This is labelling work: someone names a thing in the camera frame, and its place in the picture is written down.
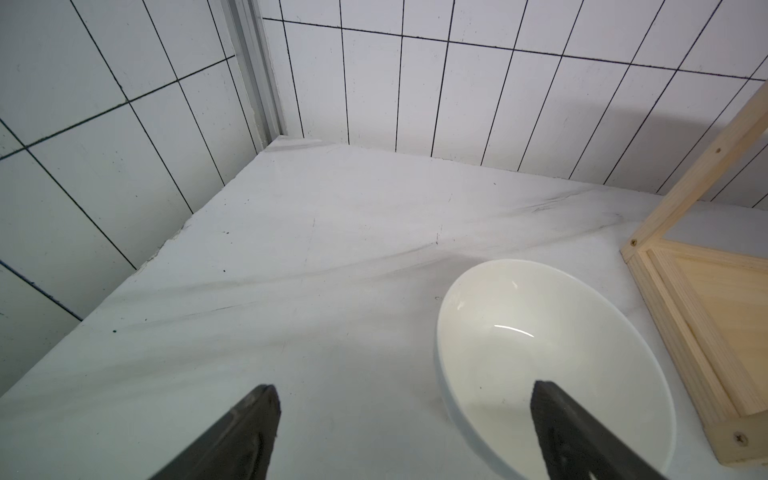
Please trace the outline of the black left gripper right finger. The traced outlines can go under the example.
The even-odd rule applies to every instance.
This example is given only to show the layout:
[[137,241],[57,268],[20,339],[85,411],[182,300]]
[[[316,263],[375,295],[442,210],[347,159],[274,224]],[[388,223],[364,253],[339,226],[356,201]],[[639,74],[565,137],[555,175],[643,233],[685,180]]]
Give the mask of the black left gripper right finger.
[[534,383],[530,411],[551,479],[662,479],[552,381]]

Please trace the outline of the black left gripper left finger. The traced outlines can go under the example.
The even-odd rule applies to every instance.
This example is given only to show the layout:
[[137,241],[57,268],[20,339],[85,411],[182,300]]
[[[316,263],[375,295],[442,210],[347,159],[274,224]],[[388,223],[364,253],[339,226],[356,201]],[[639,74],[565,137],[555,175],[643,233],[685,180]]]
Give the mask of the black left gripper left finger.
[[280,417],[276,387],[259,385],[153,477],[264,479]]

